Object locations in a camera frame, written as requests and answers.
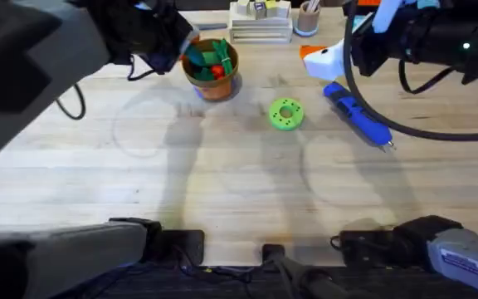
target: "pencil holder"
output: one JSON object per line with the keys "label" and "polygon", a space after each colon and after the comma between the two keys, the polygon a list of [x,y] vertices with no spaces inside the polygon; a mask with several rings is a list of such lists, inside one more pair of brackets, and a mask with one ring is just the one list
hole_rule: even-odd
{"label": "pencil holder", "polygon": [[314,12],[307,12],[309,1],[305,1],[300,6],[298,21],[296,22],[295,32],[302,37],[312,37],[319,30],[320,5]]}

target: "black cable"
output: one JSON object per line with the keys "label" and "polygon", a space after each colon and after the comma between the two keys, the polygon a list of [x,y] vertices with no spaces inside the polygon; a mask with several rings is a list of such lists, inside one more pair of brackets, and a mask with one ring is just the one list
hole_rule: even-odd
{"label": "black cable", "polygon": [[357,102],[363,107],[363,109],[372,116],[375,120],[380,123],[385,124],[389,128],[402,132],[404,134],[426,138],[430,140],[443,140],[443,141],[478,141],[478,133],[474,134],[452,134],[452,133],[438,133],[425,130],[419,130],[411,128],[405,125],[400,125],[397,122],[390,120],[378,113],[370,104],[363,98],[363,95],[359,91],[357,84],[355,83],[354,73],[352,71],[350,52],[351,52],[351,41],[352,41],[352,28],[354,25],[355,14],[357,12],[357,2],[358,0],[351,0],[350,9],[348,13],[348,19],[346,20],[346,27],[344,32],[344,72],[346,75],[346,81],[348,82],[348,87],[352,94],[354,95]]}
{"label": "black cable", "polygon": [[108,291],[111,287],[113,287],[121,279],[126,278],[128,276],[127,274],[128,274],[129,271],[130,271],[130,267],[127,267],[111,283],[107,284],[106,287],[101,288],[100,291],[98,291],[94,296],[90,297],[90,299],[99,298],[99,296],[101,296],[106,291]]}
{"label": "black cable", "polygon": [[333,236],[329,239],[329,244],[331,245],[331,247],[336,250],[336,251],[340,251],[340,237],[339,236]]}
{"label": "black cable", "polygon": [[72,115],[65,108],[65,106],[62,104],[60,99],[56,99],[56,103],[58,104],[58,107],[60,108],[60,110],[62,110],[62,112],[64,112],[64,114],[67,117],[71,118],[72,120],[82,120],[84,118],[84,116],[86,115],[86,101],[85,101],[84,95],[82,94],[82,90],[80,89],[79,85],[75,84],[75,85],[73,85],[73,88],[75,88],[76,94],[79,97],[79,102],[80,102],[80,114],[79,115],[77,115],[77,116]]}
{"label": "black cable", "polygon": [[148,71],[144,72],[143,74],[133,76],[134,75],[134,70],[135,70],[135,59],[134,59],[134,56],[131,56],[130,57],[130,73],[126,77],[126,80],[131,81],[131,82],[132,81],[137,81],[137,80],[141,80],[141,79],[145,78],[146,76],[148,76],[150,74],[155,73],[155,70],[148,70]]}
{"label": "black cable", "polygon": [[274,262],[274,265],[278,268],[278,271],[280,271],[281,280],[283,281],[283,287],[285,288],[287,295],[290,299],[294,299],[295,292],[293,291],[292,283],[290,283],[289,273],[287,273],[285,267],[283,267],[280,262]]}
{"label": "black cable", "polygon": [[248,283],[243,283],[242,287],[245,290],[245,293],[248,299],[256,299],[254,295],[252,295],[252,292],[250,291],[250,289],[248,288]]}
{"label": "black cable", "polygon": [[417,95],[419,93],[422,93],[429,88],[433,87],[436,83],[440,82],[442,79],[447,77],[449,74],[451,74],[454,71],[453,66],[449,66],[445,70],[442,70],[438,74],[436,74],[433,78],[431,78],[429,81],[424,83],[422,86],[418,87],[417,89],[413,90],[409,85],[407,81],[407,75],[405,73],[405,61],[403,59],[399,60],[399,65],[398,65],[398,74],[399,74],[399,82],[402,84],[403,90],[413,94]]}

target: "red toy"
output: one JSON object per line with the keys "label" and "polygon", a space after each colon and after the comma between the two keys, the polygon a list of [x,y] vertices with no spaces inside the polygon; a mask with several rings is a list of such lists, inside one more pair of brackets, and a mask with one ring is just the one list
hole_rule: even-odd
{"label": "red toy", "polygon": [[224,67],[215,65],[212,66],[212,74],[215,77],[215,80],[219,80],[221,78],[224,78],[225,73],[224,73]]}

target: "green toy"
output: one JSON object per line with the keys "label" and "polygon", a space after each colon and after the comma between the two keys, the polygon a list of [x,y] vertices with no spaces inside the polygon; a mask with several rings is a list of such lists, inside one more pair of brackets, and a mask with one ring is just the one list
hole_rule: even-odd
{"label": "green toy", "polygon": [[217,53],[214,51],[203,52],[202,55],[204,56],[204,61],[206,62],[207,66],[221,64],[221,60],[219,59]]}
{"label": "green toy", "polygon": [[223,38],[220,42],[213,42],[213,48],[222,63],[222,67],[224,67],[224,72],[226,75],[230,75],[233,71],[233,67],[232,59],[228,56],[228,44],[226,40]]}
{"label": "green toy", "polygon": [[203,67],[201,72],[195,73],[195,79],[200,81],[213,81],[215,77],[207,67]]}
{"label": "green toy", "polygon": [[184,55],[189,58],[192,64],[197,66],[206,66],[204,55],[194,45],[189,45],[184,52]]}
{"label": "green toy", "polygon": [[280,98],[271,104],[269,121],[278,130],[294,130],[304,120],[304,109],[297,100]]}

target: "blue tool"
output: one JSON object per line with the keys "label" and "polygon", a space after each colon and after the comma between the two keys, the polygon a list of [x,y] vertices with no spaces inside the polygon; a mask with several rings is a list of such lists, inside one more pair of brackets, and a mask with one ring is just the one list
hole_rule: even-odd
{"label": "blue tool", "polygon": [[359,128],[374,144],[394,147],[392,134],[390,134],[388,127],[368,115],[363,107],[357,103],[352,93],[339,83],[333,82],[327,85],[324,88],[324,96],[329,97],[337,109],[348,117],[352,124]]}

